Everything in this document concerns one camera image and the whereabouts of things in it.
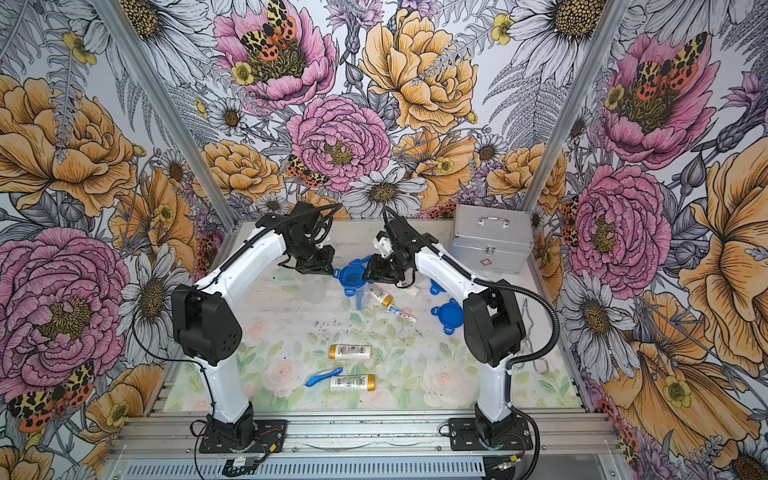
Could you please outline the clear plastic cup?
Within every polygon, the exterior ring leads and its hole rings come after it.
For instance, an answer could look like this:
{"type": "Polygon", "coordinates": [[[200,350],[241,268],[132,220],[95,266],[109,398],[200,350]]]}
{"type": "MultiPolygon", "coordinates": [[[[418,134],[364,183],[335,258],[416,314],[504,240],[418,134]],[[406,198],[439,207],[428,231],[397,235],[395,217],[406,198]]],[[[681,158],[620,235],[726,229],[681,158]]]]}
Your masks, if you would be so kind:
{"type": "Polygon", "coordinates": [[[368,293],[368,282],[363,282],[359,287],[355,289],[353,296],[354,306],[358,311],[362,311],[365,307],[366,295],[368,293]]]}
{"type": "Polygon", "coordinates": [[[304,301],[310,304],[320,304],[325,299],[327,294],[325,276],[298,273],[295,276],[295,282],[304,301]]]}

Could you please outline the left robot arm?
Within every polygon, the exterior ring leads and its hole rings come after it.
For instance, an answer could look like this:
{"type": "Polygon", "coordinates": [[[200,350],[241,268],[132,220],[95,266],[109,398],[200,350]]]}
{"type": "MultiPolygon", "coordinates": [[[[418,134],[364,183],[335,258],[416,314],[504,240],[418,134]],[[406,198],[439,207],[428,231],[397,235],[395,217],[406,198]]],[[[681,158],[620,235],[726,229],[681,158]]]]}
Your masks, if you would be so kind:
{"type": "Polygon", "coordinates": [[[255,445],[257,424],[236,362],[243,328],[233,307],[259,275],[277,259],[294,261],[301,275],[331,276],[335,250],[323,245],[338,203],[297,203],[287,215],[266,214],[242,246],[210,274],[172,292],[175,342],[198,365],[211,400],[203,446],[215,453],[246,451],[255,445]]]}

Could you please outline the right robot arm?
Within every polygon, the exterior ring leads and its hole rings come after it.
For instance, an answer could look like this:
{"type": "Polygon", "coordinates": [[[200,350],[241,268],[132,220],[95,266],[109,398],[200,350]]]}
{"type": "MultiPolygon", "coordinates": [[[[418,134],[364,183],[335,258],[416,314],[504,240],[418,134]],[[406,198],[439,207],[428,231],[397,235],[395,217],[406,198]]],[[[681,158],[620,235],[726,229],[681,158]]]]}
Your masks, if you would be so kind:
{"type": "Polygon", "coordinates": [[[506,282],[491,282],[459,263],[430,234],[421,234],[387,207],[384,227],[377,234],[377,253],[368,261],[365,280],[410,287],[418,274],[437,283],[463,310],[464,342],[481,364],[475,427],[479,441],[499,449],[519,415],[511,403],[509,362],[526,336],[516,294],[506,282]]]}

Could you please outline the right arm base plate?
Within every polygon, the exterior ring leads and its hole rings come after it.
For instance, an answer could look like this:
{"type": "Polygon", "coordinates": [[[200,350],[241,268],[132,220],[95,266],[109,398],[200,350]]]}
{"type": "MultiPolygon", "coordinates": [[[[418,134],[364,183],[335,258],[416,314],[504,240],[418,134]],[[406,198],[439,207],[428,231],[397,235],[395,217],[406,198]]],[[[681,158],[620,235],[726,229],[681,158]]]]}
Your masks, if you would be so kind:
{"type": "Polygon", "coordinates": [[[453,451],[523,452],[534,447],[531,429],[519,415],[510,415],[499,422],[455,417],[450,418],[447,425],[453,451]]]}

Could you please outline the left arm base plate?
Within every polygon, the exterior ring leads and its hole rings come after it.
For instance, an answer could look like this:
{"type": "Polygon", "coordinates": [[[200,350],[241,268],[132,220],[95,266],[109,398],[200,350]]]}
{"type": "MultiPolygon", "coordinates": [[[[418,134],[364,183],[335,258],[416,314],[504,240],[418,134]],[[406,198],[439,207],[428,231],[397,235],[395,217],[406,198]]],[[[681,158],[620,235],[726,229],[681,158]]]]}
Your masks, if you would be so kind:
{"type": "Polygon", "coordinates": [[[286,420],[256,419],[223,423],[208,417],[198,452],[202,454],[279,453],[286,439],[286,420]]]}

